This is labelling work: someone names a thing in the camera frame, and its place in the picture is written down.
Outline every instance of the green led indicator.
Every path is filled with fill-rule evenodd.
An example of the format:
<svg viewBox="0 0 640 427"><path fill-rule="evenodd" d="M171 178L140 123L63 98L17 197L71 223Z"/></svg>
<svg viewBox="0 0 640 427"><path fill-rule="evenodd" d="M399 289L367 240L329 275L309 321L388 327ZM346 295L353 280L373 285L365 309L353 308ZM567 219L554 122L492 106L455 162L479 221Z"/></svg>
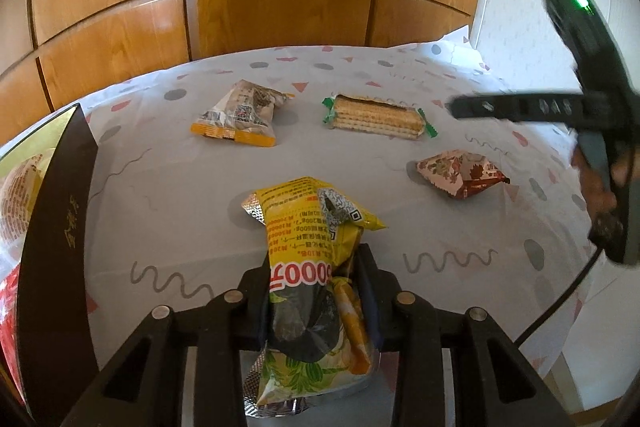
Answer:
<svg viewBox="0 0 640 427"><path fill-rule="evenodd" d="M575 0L575 1L578 3L580 8L589 9L589 1L587 0Z"/></svg>

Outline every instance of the snack package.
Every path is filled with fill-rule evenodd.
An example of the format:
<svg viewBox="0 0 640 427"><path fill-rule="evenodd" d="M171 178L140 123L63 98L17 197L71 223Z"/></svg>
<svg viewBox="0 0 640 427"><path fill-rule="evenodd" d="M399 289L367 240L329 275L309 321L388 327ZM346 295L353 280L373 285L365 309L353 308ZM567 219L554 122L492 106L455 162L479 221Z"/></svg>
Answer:
<svg viewBox="0 0 640 427"><path fill-rule="evenodd" d="M22 248L53 149L15 166L0 185L0 346L22 398L15 341L15 304Z"/></svg>
<svg viewBox="0 0 640 427"><path fill-rule="evenodd" d="M510 183L486 156L460 149L422 160L416 168L427 181L457 200L465 200L500 182Z"/></svg>
<svg viewBox="0 0 640 427"><path fill-rule="evenodd" d="M384 225L330 184L300 178L256 191L244 209L265 224L271 328L254 374L255 404L352 386L372 373L373 348L351 283L363 229Z"/></svg>
<svg viewBox="0 0 640 427"><path fill-rule="evenodd" d="M326 98L322 104L329 109L324 123L332 128L372 132L411 140L418 139L425 131L432 138L438 135L420 108L344 94Z"/></svg>
<svg viewBox="0 0 640 427"><path fill-rule="evenodd" d="M291 96L240 80L222 100L191 125L191 132L249 145L273 147L276 143L271 126L273 109L282 107Z"/></svg>

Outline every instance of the silver rivet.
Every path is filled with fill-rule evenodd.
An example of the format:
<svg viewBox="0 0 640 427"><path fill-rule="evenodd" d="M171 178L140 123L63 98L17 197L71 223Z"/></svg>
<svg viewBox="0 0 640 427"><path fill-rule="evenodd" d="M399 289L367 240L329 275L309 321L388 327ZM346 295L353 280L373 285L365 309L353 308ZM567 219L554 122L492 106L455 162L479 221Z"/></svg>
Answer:
<svg viewBox="0 0 640 427"><path fill-rule="evenodd" d="M471 317L475 321L482 322L485 320L486 316L487 313L482 308L476 307L469 310L469 317Z"/></svg>
<svg viewBox="0 0 640 427"><path fill-rule="evenodd" d="M240 290L229 290L225 293L225 301L229 304L235 304L242 300L242 292Z"/></svg>
<svg viewBox="0 0 640 427"><path fill-rule="evenodd" d="M169 306L165 306L164 304L161 306L156 306L152 311L151 311L151 316L153 318L155 318L156 320L160 320L160 319L165 319L169 316L169 313L171 312L171 309L169 308Z"/></svg>
<svg viewBox="0 0 640 427"><path fill-rule="evenodd" d="M405 304L408 306L409 304L413 304L415 302L415 295L411 292L400 292L398 295L396 295L396 300L400 304Z"/></svg>

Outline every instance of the tablecloth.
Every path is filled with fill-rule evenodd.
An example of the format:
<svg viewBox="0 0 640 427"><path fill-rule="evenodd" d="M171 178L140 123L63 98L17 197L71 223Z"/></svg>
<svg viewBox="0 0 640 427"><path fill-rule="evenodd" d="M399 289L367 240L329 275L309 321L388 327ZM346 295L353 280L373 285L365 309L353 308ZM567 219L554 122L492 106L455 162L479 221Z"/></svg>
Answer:
<svg viewBox="0 0 640 427"><path fill-rule="evenodd" d="M196 117L242 78L295 95L274 114L273 148L190 133ZM463 28L390 49L287 47L206 58L84 97L99 144L85 242L98 363L154 306L200 306L258 266L264 228L241 201L300 176L335 185L384 221L387 229L363 241L404 289L456 312L481 306L515 338L592 250L568 166L572 136L555 126L456 121L445 109L454 95L504 89ZM328 129L321 102L338 92L421 107L439 134L413 141ZM415 172L416 161L456 148L488 156L511 184L458 201ZM558 357L587 290L581 286L523 346L541 374ZM382 365L370 389L305 412L305 422L317 416L324 424L356 409L358 425L388 425L394 368Z"/></svg>

